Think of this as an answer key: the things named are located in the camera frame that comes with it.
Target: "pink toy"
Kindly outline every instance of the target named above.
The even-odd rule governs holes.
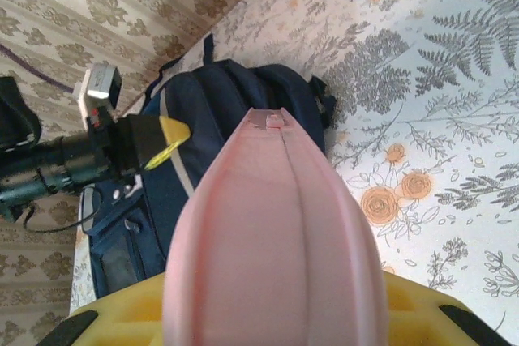
[[[163,302],[166,345],[386,345],[369,225],[284,109],[249,111],[187,202]]]

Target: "white floral wallpaper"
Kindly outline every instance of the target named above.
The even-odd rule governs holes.
[[[519,344],[519,0],[242,0],[213,31],[217,59],[328,83],[381,267]]]

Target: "backpack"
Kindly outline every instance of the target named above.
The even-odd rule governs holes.
[[[324,152],[336,103],[324,95],[324,82],[307,82],[279,64],[247,69],[230,59],[213,62],[213,47],[210,35],[202,67],[166,80],[178,60],[169,62],[145,92],[141,113],[184,122],[191,137],[165,163],[136,176],[133,188],[101,182],[82,198],[80,213],[96,213],[85,232],[98,298],[165,270],[184,204],[250,108],[287,109]]]

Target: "purple cable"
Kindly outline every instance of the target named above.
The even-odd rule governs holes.
[[[4,53],[8,58],[16,62],[18,65],[20,65],[22,68],[24,68],[27,72],[32,73],[36,77],[39,77],[43,81],[46,81],[47,83],[54,85],[55,87],[61,89],[64,92],[72,92],[73,88],[68,87],[67,85],[60,83],[59,81],[53,79],[52,77],[49,77],[48,75],[41,73],[38,69],[36,69],[34,66],[30,65],[28,62],[24,61],[21,57],[17,56],[14,52],[12,52],[9,48],[4,46],[2,43],[0,43],[0,51]]]

